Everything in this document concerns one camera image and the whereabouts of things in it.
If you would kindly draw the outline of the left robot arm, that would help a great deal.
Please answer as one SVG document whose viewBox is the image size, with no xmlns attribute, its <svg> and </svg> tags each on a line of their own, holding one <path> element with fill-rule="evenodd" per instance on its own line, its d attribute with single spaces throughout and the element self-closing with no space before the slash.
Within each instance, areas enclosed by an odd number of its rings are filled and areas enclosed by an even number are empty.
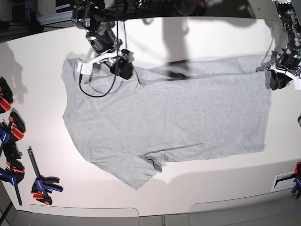
<svg viewBox="0 0 301 226">
<path fill-rule="evenodd" d="M 270 88 L 283 89 L 293 81 L 296 90 L 301 89 L 301 2 L 299 0 L 276 0 L 277 14 L 288 43 L 281 53 L 272 58 L 268 71 L 271 73 Z"/>
</svg>

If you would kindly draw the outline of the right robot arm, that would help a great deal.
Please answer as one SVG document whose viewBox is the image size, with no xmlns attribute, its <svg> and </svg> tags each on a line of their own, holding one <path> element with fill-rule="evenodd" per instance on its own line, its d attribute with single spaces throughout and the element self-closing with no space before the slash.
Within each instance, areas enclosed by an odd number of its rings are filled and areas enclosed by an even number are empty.
<svg viewBox="0 0 301 226">
<path fill-rule="evenodd" d="M 106 10 L 103 0 L 76 0 L 71 21 L 77 28 L 86 30 L 86 39 L 96 53 L 88 61 L 79 61 L 78 72 L 81 75 L 91 75 L 94 65 L 105 64 L 116 76 L 125 80 L 132 76 L 129 51 L 120 48 L 123 42 L 112 30 L 118 21 L 117 12 Z"/>
</svg>

